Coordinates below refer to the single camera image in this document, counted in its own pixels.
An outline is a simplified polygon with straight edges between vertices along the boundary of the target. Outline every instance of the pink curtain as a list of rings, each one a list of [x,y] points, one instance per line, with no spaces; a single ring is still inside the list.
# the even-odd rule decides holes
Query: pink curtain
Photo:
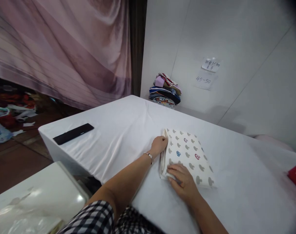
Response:
[[[0,0],[0,78],[87,110],[131,90],[128,1]]]

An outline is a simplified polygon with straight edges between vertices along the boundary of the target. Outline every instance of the woman's left hand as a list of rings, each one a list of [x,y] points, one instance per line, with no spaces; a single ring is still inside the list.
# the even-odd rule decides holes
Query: woman's left hand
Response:
[[[165,136],[157,136],[151,144],[151,149],[148,151],[153,158],[156,158],[167,146],[168,139]]]

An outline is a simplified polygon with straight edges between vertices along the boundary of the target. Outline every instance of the paper sign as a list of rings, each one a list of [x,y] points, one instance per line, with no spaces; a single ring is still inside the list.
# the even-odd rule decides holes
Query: paper sign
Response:
[[[215,73],[201,69],[194,81],[194,86],[201,89],[211,90],[212,85],[217,78],[218,76]]]
[[[217,72],[217,70],[220,68],[220,60],[216,58],[207,58],[204,59],[202,68],[211,72]]]

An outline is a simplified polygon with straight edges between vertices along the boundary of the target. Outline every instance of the folded clothing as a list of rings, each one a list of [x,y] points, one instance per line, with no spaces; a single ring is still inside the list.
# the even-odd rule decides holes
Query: folded clothing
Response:
[[[181,102],[180,97],[176,93],[173,93],[172,91],[170,91],[168,89],[153,86],[149,89],[149,93],[150,93],[150,95],[160,94],[160,96],[164,96],[166,98],[173,100],[176,105]]]
[[[216,187],[213,169],[197,136],[174,129],[165,129],[163,135],[168,138],[168,145],[160,155],[161,179],[176,179],[167,173],[167,166],[179,163],[188,169],[197,186]]]
[[[166,87],[175,89],[176,93],[180,96],[182,94],[181,88],[176,84],[175,81],[172,81],[165,73],[159,73],[157,78],[154,81],[154,85],[157,87]]]
[[[158,76],[156,79],[155,79],[155,86],[157,87],[163,87],[164,85],[164,79],[162,78],[162,76]]]
[[[157,104],[165,106],[165,107],[169,107],[171,109],[174,109],[174,107],[175,107],[175,103],[167,97],[155,97],[152,101],[154,103],[157,103]]]

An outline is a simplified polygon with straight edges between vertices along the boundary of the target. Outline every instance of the checkered shirt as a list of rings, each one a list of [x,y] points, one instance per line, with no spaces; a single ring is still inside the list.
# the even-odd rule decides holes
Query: checkered shirt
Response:
[[[164,234],[133,207],[128,206],[114,224],[114,213],[106,201],[95,201],[84,207],[58,234]]]

